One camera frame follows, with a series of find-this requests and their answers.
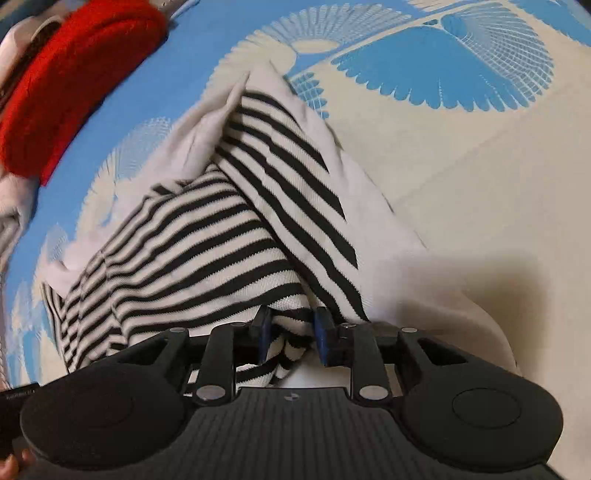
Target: blue patterned bedsheet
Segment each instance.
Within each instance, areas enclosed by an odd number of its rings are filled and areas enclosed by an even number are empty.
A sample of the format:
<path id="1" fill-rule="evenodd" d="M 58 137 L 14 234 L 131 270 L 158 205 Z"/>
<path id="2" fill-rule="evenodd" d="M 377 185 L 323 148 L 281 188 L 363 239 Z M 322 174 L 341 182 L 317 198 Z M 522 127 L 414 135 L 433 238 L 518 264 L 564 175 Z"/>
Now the blue patterned bedsheet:
<path id="1" fill-rule="evenodd" d="M 202 0 L 105 100 L 40 191 L 4 286 L 10 384 L 65 373 L 36 272 L 60 258 L 67 241 L 109 219 L 117 191 L 204 89 L 269 60 L 329 122 L 331 102 L 353 101 L 338 82 L 356 84 L 358 102 L 371 92 L 426 108 L 425 115 L 497 115 L 530 108 L 552 88 L 555 61 L 536 31 L 543 24 L 570 37 L 573 48 L 591 46 L 591 17 L 574 0 Z"/>

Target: white cloth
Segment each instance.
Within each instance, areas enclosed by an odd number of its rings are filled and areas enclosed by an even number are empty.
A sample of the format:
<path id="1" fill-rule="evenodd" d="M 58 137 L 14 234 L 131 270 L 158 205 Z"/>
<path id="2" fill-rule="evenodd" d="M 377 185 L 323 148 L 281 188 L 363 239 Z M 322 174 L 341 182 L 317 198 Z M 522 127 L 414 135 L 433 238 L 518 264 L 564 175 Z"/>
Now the white cloth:
<path id="1" fill-rule="evenodd" d="M 64 19 L 81 4 L 79 1 L 60 0 L 41 15 L 28 17 L 8 30 L 0 43 L 0 86 L 4 84 L 33 38 L 43 27 L 48 22 L 63 23 Z"/>
<path id="2" fill-rule="evenodd" d="M 234 87 L 199 102 L 175 123 L 169 136 L 118 196 L 109 223 L 68 244 L 61 261 L 49 264 L 44 278 L 51 288 L 62 297 L 66 296 L 90 259 L 153 184 L 167 180 L 190 181 L 204 172 L 226 119 L 240 100 L 245 82 L 246 77 Z"/>
<path id="3" fill-rule="evenodd" d="M 29 224 L 39 182 L 0 173 L 0 274 Z"/>
<path id="4" fill-rule="evenodd" d="M 139 203 L 150 185 L 163 179 L 190 180 L 199 176 L 245 86 L 279 101 L 324 160 L 357 258 L 358 274 L 350 280 L 361 294 L 367 318 L 426 330 L 515 371 L 511 348 L 500 327 L 462 294 L 449 278 L 449 271 L 424 249 L 412 231 L 400 224 L 367 175 L 336 146 L 324 121 L 290 92 L 268 64 L 254 69 L 248 83 L 244 79 L 232 89 L 208 94 L 189 110 L 150 157 L 127 195 L 118 200 L 110 224 L 70 244 L 63 262 L 54 262 L 48 268 L 45 282 L 65 297 L 91 257 Z"/>

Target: fabric fold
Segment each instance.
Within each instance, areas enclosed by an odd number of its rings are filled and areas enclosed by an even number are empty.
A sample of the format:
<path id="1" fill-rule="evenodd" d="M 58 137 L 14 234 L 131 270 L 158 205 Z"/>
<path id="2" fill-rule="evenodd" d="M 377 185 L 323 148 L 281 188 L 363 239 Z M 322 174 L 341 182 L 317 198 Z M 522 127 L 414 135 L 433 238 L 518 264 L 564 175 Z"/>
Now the fabric fold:
<path id="1" fill-rule="evenodd" d="M 49 2 L 51 5 L 45 11 L 39 11 L 35 17 L 26 17 L 15 24 L 3 35 L 0 43 L 0 85 L 3 85 L 8 75 L 12 72 L 19 59 L 23 56 L 32 40 L 50 18 L 59 20 L 60 23 L 83 3 L 82 0 L 60 0 Z"/>
<path id="2" fill-rule="evenodd" d="M 0 177 L 0 275 L 29 224 L 39 181 L 3 172 Z"/>
<path id="3" fill-rule="evenodd" d="M 320 305 L 338 322 L 415 326 L 515 370 L 494 320 L 268 64 L 191 109 L 115 210 L 47 270 L 70 371 L 172 326 L 205 335 L 268 306 L 267 362 L 239 375 L 266 385 L 297 364 Z"/>

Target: red knitted fabric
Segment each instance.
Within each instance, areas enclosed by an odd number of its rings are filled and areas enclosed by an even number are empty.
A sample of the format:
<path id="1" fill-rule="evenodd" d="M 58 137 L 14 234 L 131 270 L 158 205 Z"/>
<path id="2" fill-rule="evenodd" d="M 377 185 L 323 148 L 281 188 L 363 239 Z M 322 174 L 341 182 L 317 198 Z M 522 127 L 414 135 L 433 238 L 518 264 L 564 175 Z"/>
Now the red knitted fabric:
<path id="1" fill-rule="evenodd" d="M 5 108 L 0 161 L 45 185 L 97 104 L 161 44 L 164 16 L 147 0 L 90 0 L 31 63 Z"/>

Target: striped cloth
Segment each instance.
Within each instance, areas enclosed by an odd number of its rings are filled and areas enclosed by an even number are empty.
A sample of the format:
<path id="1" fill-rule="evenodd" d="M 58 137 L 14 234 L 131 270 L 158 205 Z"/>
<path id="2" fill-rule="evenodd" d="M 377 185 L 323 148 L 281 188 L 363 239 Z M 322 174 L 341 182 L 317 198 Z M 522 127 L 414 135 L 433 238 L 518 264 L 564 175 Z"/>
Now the striped cloth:
<path id="1" fill-rule="evenodd" d="M 0 168 L 0 278 L 31 218 L 39 181 L 24 179 Z"/>
<path id="2" fill-rule="evenodd" d="M 356 252 L 324 160 L 274 98 L 247 90 L 204 175 L 152 187 L 65 298 L 44 300 L 71 372 L 170 327 L 205 335 L 277 325 L 266 363 L 238 384 L 283 378 L 305 351 L 311 310 L 365 321 Z"/>

